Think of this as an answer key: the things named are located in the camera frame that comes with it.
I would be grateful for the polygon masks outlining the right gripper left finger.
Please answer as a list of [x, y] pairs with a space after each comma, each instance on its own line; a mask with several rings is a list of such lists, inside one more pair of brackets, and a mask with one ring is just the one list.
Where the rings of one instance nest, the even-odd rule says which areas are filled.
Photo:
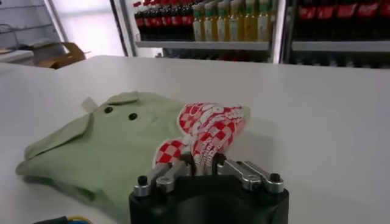
[[190, 153], [184, 153], [174, 164], [157, 164], [147, 175], [139, 176], [137, 184], [133, 187], [133, 195], [148, 197], [154, 189], [170, 193], [175, 188], [176, 179], [194, 176], [195, 173], [196, 165], [193, 156]]

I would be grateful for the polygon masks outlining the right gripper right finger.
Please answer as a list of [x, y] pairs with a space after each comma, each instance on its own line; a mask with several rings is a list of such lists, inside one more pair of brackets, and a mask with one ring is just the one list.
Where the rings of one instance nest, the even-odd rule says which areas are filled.
[[282, 193], [284, 181], [279, 173], [270, 173], [250, 161], [234, 161], [217, 153], [212, 160], [213, 175], [233, 175], [244, 189], [256, 191], [259, 187], [272, 194]]

